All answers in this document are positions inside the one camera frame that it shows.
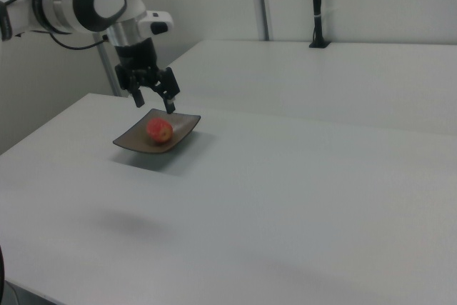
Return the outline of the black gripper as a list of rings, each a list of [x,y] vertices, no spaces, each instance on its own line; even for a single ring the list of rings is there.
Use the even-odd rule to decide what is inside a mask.
[[[162,98],[166,112],[174,113],[180,88],[170,67],[158,68],[153,40],[148,38],[132,46],[116,46],[115,50],[119,58],[119,64],[115,66],[119,86],[132,95],[136,107],[144,105],[140,86],[152,86]]]

